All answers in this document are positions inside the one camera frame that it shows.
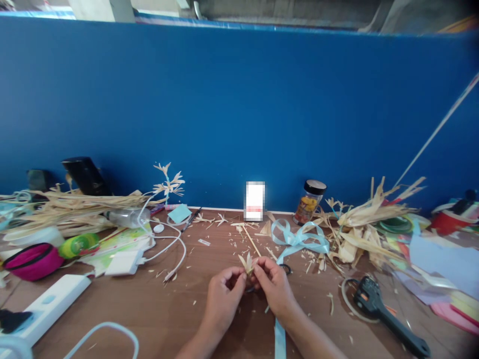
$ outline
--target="smartphone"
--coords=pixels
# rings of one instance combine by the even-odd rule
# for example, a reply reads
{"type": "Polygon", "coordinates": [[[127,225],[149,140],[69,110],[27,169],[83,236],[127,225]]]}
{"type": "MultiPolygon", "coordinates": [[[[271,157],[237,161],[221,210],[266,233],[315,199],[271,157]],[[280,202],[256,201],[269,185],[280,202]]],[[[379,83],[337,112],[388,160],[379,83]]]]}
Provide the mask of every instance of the smartphone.
{"type": "Polygon", "coordinates": [[[244,196],[245,221],[262,221],[266,198],[266,185],[264,182],[246,182],[246,195],[244,196]]]}

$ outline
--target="light blue ribbon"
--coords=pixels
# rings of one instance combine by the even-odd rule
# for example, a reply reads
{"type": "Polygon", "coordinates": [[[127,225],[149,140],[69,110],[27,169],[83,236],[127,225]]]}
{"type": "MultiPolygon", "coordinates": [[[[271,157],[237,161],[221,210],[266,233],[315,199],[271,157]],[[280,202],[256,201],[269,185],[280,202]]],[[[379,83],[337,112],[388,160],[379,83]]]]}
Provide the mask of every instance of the light blue ribbon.
{"type": "MultiPolygon", "coordinates": [[[[277,264],[283,264],[283,259],[286,256],[302,249],[309,249],[317,253],[329,253],[329,242],[324,237],[323,230],[313,222],[306,223],[296,234],[293,234],[289,222],[285,219],[278,219],[271,225],[271,238],[276,244],[289,245],[289,247],[287,247],[279,256],[276,261],[277,264]],[[316,229],[317,234],[303,233],[303,230],[307,226],[313,226],[316,229]],[[274,229],[276,227],[278,227],[283,233],[285,242],[274,235],[274,229]],[[305,240],[310,238],[313,240],[316,239],[319,243],[304,243],[305,240]]],[[[286,333],[284,328],[278,322],[278,319],[276,319],[276,324],[274,326],[274,358],[286,359],[286,333]]]]}
{"type": "Polygon", "coordinates": [[[321,227],[319,227],[315,223],[306,223],[303,227],[299,229],[296,234],[293,234],[290,229],[291,227],[289,226],[289,222],[285,219],[278,219],[274,221],[271,225],[271,237],[273,239],[273,242],[279,245],[290,246],[281,253],[278,260],[276,261],[277,264],[283,264],[284,257],[287,257],[288,255],[296,253],[297,251],[300,251],[302,249],[309,249],[317,253],[329,253],[329,242],[324,237],[324,233],[321,227]],[[303,230],[308,226],[313,226],[316,229],[317,234],[303,233],[303,230]],[[278,227],[278,229],[282,231],[285,242],[278,239],[274,235],[274,229],[276,227],[278,227]],[[316,239],[319,243],[304,243],[305,240],[309,238],[313,240],[316,239]]]}

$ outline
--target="power strip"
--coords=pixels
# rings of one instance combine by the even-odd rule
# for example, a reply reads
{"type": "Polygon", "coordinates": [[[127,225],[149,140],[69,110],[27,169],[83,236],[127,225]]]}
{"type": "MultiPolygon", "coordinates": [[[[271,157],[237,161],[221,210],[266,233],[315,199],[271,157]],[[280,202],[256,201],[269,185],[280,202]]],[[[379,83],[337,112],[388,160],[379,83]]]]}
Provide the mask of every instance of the power strip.
{"type": "MultiPolygon", "coordinates": [[[[15,332],[0,333],[0,336],[17,336],[33,347],[90,283],[83,275],[64,275],[24,310],[33,313],[30,319],[15,332]]],[[[15,359],[15,354],[9,349],[0,349],[0,359],[15,359]]]]}

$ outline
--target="pink pouch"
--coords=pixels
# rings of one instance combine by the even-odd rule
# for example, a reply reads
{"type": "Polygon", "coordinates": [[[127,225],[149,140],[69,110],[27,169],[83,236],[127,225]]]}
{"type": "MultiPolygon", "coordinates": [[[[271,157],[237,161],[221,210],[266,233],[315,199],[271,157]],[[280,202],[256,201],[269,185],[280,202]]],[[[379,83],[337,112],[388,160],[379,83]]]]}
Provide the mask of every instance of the pink pouch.
{"type": "Polygon", "coordinates": [[[3,267],[17,277],[33,282],[53,273],[64,259],[58,249],[49,243],[34,244],[13,255],[3,263],[3,267]]]}

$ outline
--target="charging cable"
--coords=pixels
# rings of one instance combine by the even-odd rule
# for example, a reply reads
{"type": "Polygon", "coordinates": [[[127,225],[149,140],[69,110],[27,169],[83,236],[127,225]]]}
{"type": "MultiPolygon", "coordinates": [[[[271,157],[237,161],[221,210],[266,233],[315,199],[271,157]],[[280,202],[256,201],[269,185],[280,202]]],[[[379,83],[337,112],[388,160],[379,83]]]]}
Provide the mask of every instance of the charging cable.
{"type": "Polygon", "coordinates": [[[135,349],[133,351],[133,359],[137,359],[138,357],[138,351],[140,350],[140,343],[138,343],[138,338],[136,337],[135,333],[133,333],[131,330],[126,329],[124,326],[119,325],[118,323],[114,322],[104,322],[100,323],[97,326],[93,327],[79,342],[77,345],[73,347],[72,350],[65,356],[64,359],[70,359],[77,351],[78,349],[83,345],[83,343],[86,342],[86,340],[98,329],[102,327],[111,327],[113,329],[116,329],[118,331],[121,331],[125,333],[127,336],[130,337],[131,341],[133,342],[133,345],[135,346],[135,349]]]}
{"type": "MultiPolygon", "coordinates": [[[[138,223],[140,224],[140,227],[142,230],[144,230],[146,233],[148,233],[148,231],[146,230],[145,226],[143,225],[143,223],[141,222],[141,215],[143,213],[143,211],[145,210],[146,206],[148,205],[148,203],[157,195],[154,194],[152,196],[150,196],[150,198],[148,198],[148,200],[145,202],[145,204],[143,205],[143,208],[141,209],[139,215],[138,215],[138,223]]],[[[185,224],[186,222],[188,222],[188,220],[190,219],[190,217],[188,217],[187,219],[185,219],[183,222],[181,223],[177,223],[176,226],[179,226],[179,225],[182,225],[182,224],[185,224]]],[[[144,264],[146,262],[149,262],[151,261],[152,259],[155,259],[156,257],[158,257],[160,254],[166,252],[168,250],[168,248],[170,248],[177,240],[180,241],[181,245],[183,246],[183,256],[181,257],[180,259],[180,262],[178,263],[178,265],[175,267],[175,269],[173,269],[171,272],[169,272],[166,277],[165,277],[165,280],[164,281],[167,281],[168,279],[170,279],[171,277],[173,277],[173,275],[176,273],[176,271],[178,270],[178,268],[181,266],[181,264],[183,263],[183,261],[185,260],[185,257],[186,257],[186,246],[184,244],[184,242],[181,240],[181,235],[182,235],[182,232],[177,229],[175,227],[175,225],[173,225],[172,223],[163,223],[163,222],[160,222],[162,225],[165,225],[165,226],[168,226],[170,228],[173,228],[175,231],[178,232],[178,235],[176,237],[174,236],[155,236],[153,234],[153,232],[150,232],[149,233],[149,236],[151,239],[160,239],[160,238],[174,238],[175,240],[173,240],[173,242],[171,242],[168,246],[166,246],[166,248],[164,248],[162,251],[158,252],[157,254],[155,254],[153,257],[151,258],[148,258],[148,259],[144,259],[144,258],[141,258],[139,263],[138,264],[144,264]]]]}

